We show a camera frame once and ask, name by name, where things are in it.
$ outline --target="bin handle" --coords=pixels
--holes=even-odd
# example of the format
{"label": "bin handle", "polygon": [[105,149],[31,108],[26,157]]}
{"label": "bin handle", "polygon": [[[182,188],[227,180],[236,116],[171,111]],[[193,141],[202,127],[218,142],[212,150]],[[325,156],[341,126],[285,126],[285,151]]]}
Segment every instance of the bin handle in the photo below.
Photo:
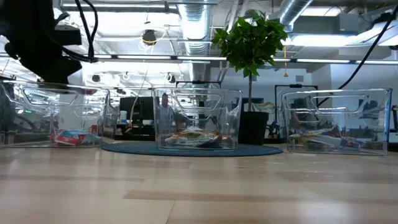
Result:
{"label": "bin handle", "polygon": [[[183,107],[183,106],[181,105],[181,102],[178,100],[178,96],[183,96],[183,95],[192,95],[192,94],[189,94],[189,93],[177,93],[177,94],[174,95],[174,100],[177,102],[177,104],[178,104],[178,106],[179,106],[180,108],[182,108],[182,109],[184,109],[184,110],[209,111],[209,108],[207,108],[207,109],[202,109],[202,110],[201,110],[201,107],[197,107],[197,108],[195,108],[195,109],[189,109],[189,108]],[[216,105],[214,105],[214,107],[212,107],[210,110],[214,110],[215,108],[217,108],[217,106],[218,106],[218,105],[220,104],[220,102],[221,102],[221,95],[220,95],[220,94],[204,94],[204,93],[198,93],[198,94],[194,94],[194,95],[195,95],[195,96],[218,96],[218,100],[217,100]]]}
{"label": "bin handle", "polygon": [[[362,103],[358,106],[358,108],[354,111],[332,111],[332,110],[326,110],[326,111],[322,111],[319,109],[319,107],[317,106],[317,104],[315,103],[317,100],[319,99],[324,99],[324,98],[340,98],[340,97],[355,97],[357,99],[362,99]],[[338,95],[338,96],[310,96],[310,101],[311,104],[313,105],[313,107],[315,108],[316,114],[342,114],[342,113],[349,113],[349,114],[356,114],[356,113],[361,113],[362,111],[360,111],[359,109],[361,108],[361,106],[363,104],[365,104],[366,102],[369,101],[368,97],[365,97],[364,95]]]}
{"label": "bin handle", "polygon": [[[40,103],[32,103],[29,99],[29,97],[26,95],[26,90],[45,90],[45,91],[67,91],[69,93],[73,93],[75,95],[75,97],[71,100],[71,102],[69,103],[65,103],[65,104],[61,104],[61,105],[47,105],[47,104],[40,104]],[[28,104],[32,105],[32,106],[70,106],[72,105],[75,100],[78,97],[78,93],[76,92],[76,90],[60,90],[60,89],[52,89],[52,88],[32,88],[32,87],[25,87],[22,89],[22,94],[24,95],[25,99],[27,99]]]}

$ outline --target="clear plastic bin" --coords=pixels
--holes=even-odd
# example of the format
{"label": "clear plastic bin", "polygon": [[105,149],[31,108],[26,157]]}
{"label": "clear plastic bin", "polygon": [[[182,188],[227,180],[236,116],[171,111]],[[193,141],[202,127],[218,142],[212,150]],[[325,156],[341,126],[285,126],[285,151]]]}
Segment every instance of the clear plastic bin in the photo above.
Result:
{"label": "clear plastic bin", "polygon": [[211,88],[153,90],[156,142],[163,149],[235,149],[242,93]]}
{"label": "clear plastic bin", "polygon": [[0,82],[3,147],[98,147],[114,139],[117,117],[108,90]]}
{"label": "clear plastic bin", "polygon": [[283,94],[287,149],[385,156],[391,92],[365,89]]}

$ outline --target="black electrical cord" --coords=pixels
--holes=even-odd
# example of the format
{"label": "black electrical cord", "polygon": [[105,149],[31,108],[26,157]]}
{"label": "black electrical cord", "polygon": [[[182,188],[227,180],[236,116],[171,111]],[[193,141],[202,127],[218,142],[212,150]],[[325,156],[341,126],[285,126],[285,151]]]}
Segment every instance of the black electrical cord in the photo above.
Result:
{"label": "black electrical cord", "polygon": [[83,12],[83,9],[81,8],[80,0],[75,0],[75,3],[76,3],[77,8],[79,10],[81,21],[83,22],[83,27],[85,29],[86,36],[87,36],[88,56],[89,57],[93,57],[94,56],[94,47],[93,47],[93,42],[91,41],[91,34],[90,34],[90,31],[88,30],[88,25],[87,25],[87,20],[86,20],[85,14]]}
{"label": "black electrical cord", "polygon": [[334,7],[336,7],[336,8],[338,8],[338,9],[340,9],[340,12],[341,13],[343,13],[344,11],[340,8],[340,7],[338,7],[338,6],[332,6],[330,9],[328,9],[325,13],[324,13],[324,15],[323,16],[325,16],[326,14],[328,14],[328,12],[331,10],[331,9],[333,9]]}
{"label": "black electrical cord", "polygon": [[363,17],[361,14],[358,14],[358,15],[360,16],[360,18],[363,19],[363,21],[368,22],[368,23],[372,23],[371,21],[367,21],[367,20],[365,19],[365,17]]}
{"label": "black electrical cord", "polygon": [[91,7],[91,9],[94,12],[94,28],[93,31],[91,33],[91,41],[94,42],[94,38],[95,38],[95,34],[97,33],[97,29],[98,29],[98,12],[95,9],[94,5],[89,1],[89,0],[83,0],[87,5],[89,5],[89,7]]}
{"label": "black electrical cord", "polygon": [[[373,42],[371,48],[368,50],[368,52],[366,53],[365,57],[362,59],[361,63],[359,63],[358,67],[356,67],[355,71],[353,72],[353,74],[350,76],[350,78],[344,82],[344,84],[342,84],[338,89],[342,89],[344,88],[354,77],[355,75],[359,72],[359,69],[361,69],[362,65],[365,63],[365,61],[368,59],[369,55],[371,54],[371,52],[373,51],[373,49],[376,47],[377,43],[379,42],[379,40],[381,39],[381,37],[383,36],[383,34],[386,32],[386,30],[388,29],[388,27],[390,26],[391,22],[394,20],[395,15],[398,12],[398,4],[396,6],[396,8],[394,9],[394,11],[392,12],[391,18],[387,21],[387,23],[385,24],[385,26],[383,27],[383,30],[380,32],[380,34],[378,35],[378,37],[376,38],[376,40]],[[322,100],[317,106],[322,105],[322,103],[324,103],[326,100],[328,100],[328,98],[325,98],[324,100]]]}
{"label": "black electrical cord", "polygon": [[[40,16],[39,19],[40,19],[40,22],[41,22],[42,24],[45,24],[45,23],[46,23],[45,21],[43,21],[44,18],[43,18],[42,16]],[[57,41],[55,41],[55,40],[52,38],[50,32],[45,28],[45,26],[42,26],[42,29],[43,29],[43,32],[47,35],[47,37],[50,39],[50,41],[53,42],[53,43],[55,43],[55,44],[57,44],[57,45],[58,45],[67,55],[69,55],[72,59],[75,59],[75,60],[78,60],[78,61],[82,61],[82,62],[90,62],[90,63],[93,63],[93,62],[97,62],[97,61],[98,61],[97,58],[94,58],[94,57],[87,57],[87,56],[78,54],[78,53],[76,53],[76,52],[74,52],[74,51],[72,51],[72,50],[69,50],[69,49],[65,48],[64,46],[60,45]]]}

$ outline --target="wooden table surface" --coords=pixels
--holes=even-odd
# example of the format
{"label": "wooden table surface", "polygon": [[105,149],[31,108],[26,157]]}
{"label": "wooden table surface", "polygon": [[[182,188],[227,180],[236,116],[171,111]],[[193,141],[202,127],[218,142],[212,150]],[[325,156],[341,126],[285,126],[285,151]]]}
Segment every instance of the wooden table surface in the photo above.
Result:
{"label": "wooden table surface", "polygon": [[398,154],[0,149],[0,223],[398,223]]}

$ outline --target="blue object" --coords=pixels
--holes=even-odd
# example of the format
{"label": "blue object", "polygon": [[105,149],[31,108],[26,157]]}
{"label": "blue object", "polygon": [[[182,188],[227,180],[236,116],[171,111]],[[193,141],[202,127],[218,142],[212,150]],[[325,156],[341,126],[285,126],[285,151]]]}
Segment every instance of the blue object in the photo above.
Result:
{"label": "blue object", "polygon": [[111,152],[144,154],[155,156],[236,157],[266,156],[283,152],[279,147],[240,144],[234,150],[214,149],[159,149],[154,142],[122,142],[101,147]]}

